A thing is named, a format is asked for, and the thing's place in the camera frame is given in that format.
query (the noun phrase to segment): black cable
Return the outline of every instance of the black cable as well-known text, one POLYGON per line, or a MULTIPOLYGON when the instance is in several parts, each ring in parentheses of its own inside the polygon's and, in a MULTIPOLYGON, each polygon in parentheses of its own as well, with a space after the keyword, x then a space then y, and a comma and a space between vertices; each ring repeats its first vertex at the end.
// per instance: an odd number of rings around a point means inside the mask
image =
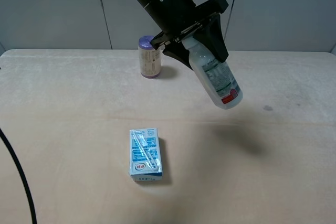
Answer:
POLYGON ((28 203, 29 203, 29 208, 30 208, 30 215, 32 216, 31 218, 31 222, 33 224, 37 224, 37 220, 36 220, 36 213, 35 213, 35 207, 34 207, 34 202, 33 202, 33 198, 32 198, 32 194, 30 193, 30 189, 29 189, 29 186, 28 186, 28 182, 27 182, 27 179, 26 179, 26 176, 25 176, 25 173, 23 172, 22 170, 22 167, 21 167, 21 164, 19 162, 19 159, 17 158, 12 146, 10 145, 8 139, 6 138, 5 134, 2 132, 1 128, 0 128, 0 137, 2 139, 2 141, 4 142, 4 144, 6 145, 9 153, 11 154, 12 156, 12 159, 16 165, 16 168, 20 174, 20 177, 21 177, 21 180, 22 180, 22 184, 25 188, 25 191, 26 191, 26 195, 27 195, 27 198, 28 198, 28 203))
POLYGON ((224 41, 226 39, 226 34, 227 34, 228 29, 229 29, 230 20, 231 20, 231 14, 232 14, 232 11, 233 11, 234 4, 235 4, 235 0, 232 0, 231 10, 230 10, 230 14, 229 14, 229 19, 227 20, 227 25, 226 25, 225 34, 224 34, 224 41))

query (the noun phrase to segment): red label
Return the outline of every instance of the red label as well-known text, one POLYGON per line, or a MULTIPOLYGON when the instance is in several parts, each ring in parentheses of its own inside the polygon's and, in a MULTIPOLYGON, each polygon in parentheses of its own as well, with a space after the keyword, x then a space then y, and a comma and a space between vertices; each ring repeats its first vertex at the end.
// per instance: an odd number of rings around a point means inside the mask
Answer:
POLYGON ((237 96, 238 96, 237 91, 235 89, 231 89, 230 94, 227 97, 224 97, 222 99, 222 102, 224 104, 226 104, 226 103, 232 101, 233 99, 235 99, 237 96))
POLYGON ((145 168, 145 164, 144 163, 139 163, 139 164, 137 164, 136 166, 135 166, 135 169, 136 170, 142 170, 142 169, 144 169, 145 168))

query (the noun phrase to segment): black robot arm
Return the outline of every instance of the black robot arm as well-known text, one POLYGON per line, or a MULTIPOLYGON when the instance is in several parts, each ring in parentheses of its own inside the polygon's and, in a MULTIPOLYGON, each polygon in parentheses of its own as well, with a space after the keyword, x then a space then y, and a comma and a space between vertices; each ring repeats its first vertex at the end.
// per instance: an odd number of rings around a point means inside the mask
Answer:
POLYGON ((224 62, 228 57, 220 14, 228 7, 226 0, 208 0, 198 6, 193 0, 138 0, 147 13, 162 29, 151 41, 158 49, 165 46, 163 53, 191 68, 189 51, 181 40, 192 35, 206 46, 212 54, 224 62))

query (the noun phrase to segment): cylindrical container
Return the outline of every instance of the cylindrical container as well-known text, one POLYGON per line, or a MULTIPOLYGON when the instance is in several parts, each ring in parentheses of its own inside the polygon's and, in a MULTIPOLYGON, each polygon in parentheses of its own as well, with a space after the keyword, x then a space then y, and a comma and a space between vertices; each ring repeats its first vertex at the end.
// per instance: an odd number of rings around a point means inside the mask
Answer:
POLYGON ((189 63, 204 89, 214 102, 222 109, 236 106, 243 98, 235 77, 226 62, 219 62, 215 56, 193 37, 182 40, 189 50, 189 63))
POLYGON ((153 36, 143 36, 139 39, 139 60, 141 74, 146 78, 154 78, 160 74, 160 50, 155 50, 150 44, 153 36))

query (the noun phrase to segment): carton logo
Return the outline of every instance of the carton logo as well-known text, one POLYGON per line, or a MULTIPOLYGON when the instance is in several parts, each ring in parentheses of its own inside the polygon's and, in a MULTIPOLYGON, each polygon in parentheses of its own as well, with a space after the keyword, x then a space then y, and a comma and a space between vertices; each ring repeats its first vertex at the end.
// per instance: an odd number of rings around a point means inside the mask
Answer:
POLYGON ((135 166, 136 170, 143 170, 146 167, 145 163, 139 163, 135 166))

